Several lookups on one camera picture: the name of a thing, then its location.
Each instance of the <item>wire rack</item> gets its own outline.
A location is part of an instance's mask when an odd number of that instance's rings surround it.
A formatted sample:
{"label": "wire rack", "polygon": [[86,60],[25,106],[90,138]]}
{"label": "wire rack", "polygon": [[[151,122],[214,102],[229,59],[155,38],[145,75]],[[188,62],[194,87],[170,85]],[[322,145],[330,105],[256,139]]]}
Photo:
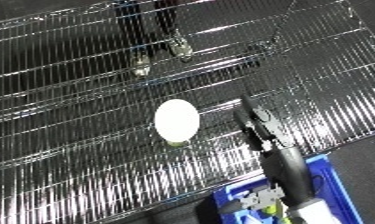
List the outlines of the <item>wire rack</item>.
{"label": "wire rack", "polygon": [[[232,118],[244,93],[307,155],[375,134],[375,37],[347,1],[180,0],[189,63],[163,50],[152,2],[138,6],[0,22],[0,223],[109,221],[260,173]],[[150,38],[131,46],[120,24],[136,16]],[[136,48],[152,54],[146,78]],[[174,98],[201,115],[179,148],[152,123]]]}

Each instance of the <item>wire grid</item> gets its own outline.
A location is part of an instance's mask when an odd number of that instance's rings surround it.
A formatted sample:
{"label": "wire grid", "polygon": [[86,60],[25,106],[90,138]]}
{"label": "wire grid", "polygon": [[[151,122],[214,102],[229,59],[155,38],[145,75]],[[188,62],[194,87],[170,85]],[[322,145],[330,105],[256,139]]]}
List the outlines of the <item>wire grid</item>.
{"label": "wire grid", "polygon": [[[347,1],[290,14],[284,0],[179,1],[187,64],[139,6],[154,35],[142,46],[125,43],[131,15],[112,2],[0,22],[0,223],[108,221],[260,172],[232,118],[244,93],[306,154],[375,134],[375,37]],[[279,24],[276,44],[252,51]],[[128,66],[136,48],[155,51],[144,79]],[[201,115],[185,147],[152,123],[173,98]]]}

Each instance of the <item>dark background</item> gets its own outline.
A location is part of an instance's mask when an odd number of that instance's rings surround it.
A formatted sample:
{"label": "dark background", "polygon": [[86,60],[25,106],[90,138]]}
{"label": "dark background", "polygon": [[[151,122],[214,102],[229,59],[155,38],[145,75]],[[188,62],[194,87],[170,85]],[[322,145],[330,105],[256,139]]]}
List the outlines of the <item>dark background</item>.
{"label": "dark background", "polygon": [[[26,14],[89,5],[98,0],[0,0],[0,20]],[[375,0],[351,0],[354,8],[375,33]],[[375,137],[346,145],[330,155],[364,223],[375,224]],[[218,223],[211,198],[196,196],[136,214],[114,223]]]}

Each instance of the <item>white ball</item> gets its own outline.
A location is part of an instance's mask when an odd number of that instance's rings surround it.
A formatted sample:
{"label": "white ball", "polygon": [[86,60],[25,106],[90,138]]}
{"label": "white ball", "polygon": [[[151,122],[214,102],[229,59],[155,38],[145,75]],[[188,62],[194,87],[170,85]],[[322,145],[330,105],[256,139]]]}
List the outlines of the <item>white ball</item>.
{"label": "white ball", "polygon": [[174,99],[163,103],[155,112],[158,134],[171,143],[190,140],[199,128],[199,113],[191,103]]}

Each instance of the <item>blue bin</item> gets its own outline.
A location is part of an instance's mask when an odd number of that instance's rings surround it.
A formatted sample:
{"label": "blue bin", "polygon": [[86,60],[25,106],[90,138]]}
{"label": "blue bin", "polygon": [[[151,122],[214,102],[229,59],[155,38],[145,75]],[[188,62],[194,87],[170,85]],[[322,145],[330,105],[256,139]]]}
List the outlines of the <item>blue bin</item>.
{"label": "blue bin", "polygon": [[[328,157],[318,155],[306,160],[313,176],[320,175],[323,179],[315,178],[314,186],[318,189],[317,197],[323,198],[335,217],[342,224],[360,224],[363,223],[358,215],[353,203],[351,202],[345,188],[342,185],[338,175],[333,169]],[[262,186],[267,183],[262,175],[223,187],[213,193],[217,207],[220,208],[225,203],[242,197],[244,192],[252,188]],[[265,217],[257,211],[243,210],[233,214],[221,215],[224,224],[244,224],[247,215],[261,220],[265,224],[273,224],[274,218]]]}

